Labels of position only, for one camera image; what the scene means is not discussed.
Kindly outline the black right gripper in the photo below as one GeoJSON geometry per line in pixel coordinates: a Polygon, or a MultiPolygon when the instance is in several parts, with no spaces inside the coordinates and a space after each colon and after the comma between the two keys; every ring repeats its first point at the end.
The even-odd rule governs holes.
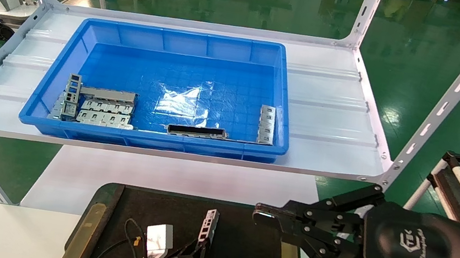
{"type": "Polygon", "coordinates": [[[292,199],[281,207],[257,203],[252,217],[309,258],[339,258],[337,237],[329,232],[358,235],[363,229],[361,258],[460,258],[459,222],[384,201],[382,187],[368,185],[310,204],[292,199]],[[364,217],[357,214],[370,205],[364,217]]]}

